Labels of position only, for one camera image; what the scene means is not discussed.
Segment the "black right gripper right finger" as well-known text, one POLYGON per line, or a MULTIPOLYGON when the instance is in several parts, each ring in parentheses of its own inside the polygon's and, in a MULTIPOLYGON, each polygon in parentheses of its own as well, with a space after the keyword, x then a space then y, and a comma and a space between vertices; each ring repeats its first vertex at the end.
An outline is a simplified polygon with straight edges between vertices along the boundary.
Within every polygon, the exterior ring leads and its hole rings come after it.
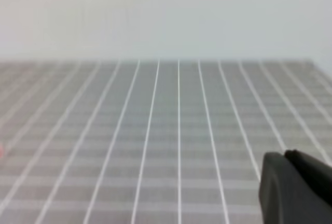
POLYGON ((309 187, 331 206, 331 166, 299 150, 287 150, 284 157, 309 187))

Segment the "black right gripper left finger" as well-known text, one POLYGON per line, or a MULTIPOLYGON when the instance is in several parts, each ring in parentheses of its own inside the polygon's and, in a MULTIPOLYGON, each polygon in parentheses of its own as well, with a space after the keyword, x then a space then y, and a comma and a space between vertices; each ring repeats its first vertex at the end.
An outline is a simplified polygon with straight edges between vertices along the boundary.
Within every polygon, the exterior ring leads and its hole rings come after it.
POLYGON ((331 223, 331 206, 281 153, 264 155, 259 202, 264 223, 331 223))

